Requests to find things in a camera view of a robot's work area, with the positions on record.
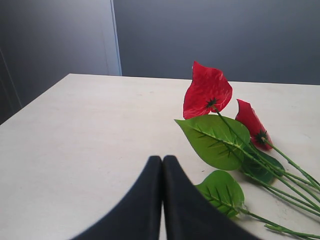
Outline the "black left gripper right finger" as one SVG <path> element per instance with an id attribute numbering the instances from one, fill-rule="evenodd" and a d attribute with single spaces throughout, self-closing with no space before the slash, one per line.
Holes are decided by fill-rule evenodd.
<path id="1" fill-rule="evenodd" d="M 168 240 L 257 240 L 212 206 L 191 183 L 174 155 L 162 162 L 164 219 Z"/>

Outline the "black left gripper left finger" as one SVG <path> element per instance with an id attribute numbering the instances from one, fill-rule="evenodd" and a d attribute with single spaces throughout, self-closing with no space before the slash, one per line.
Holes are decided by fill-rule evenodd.
<path id="1" fill-rule="evenodd" d="M 150 156 L 121 201 L 75 240 L 158 240 L 162 212 L 162 160 Z"/>

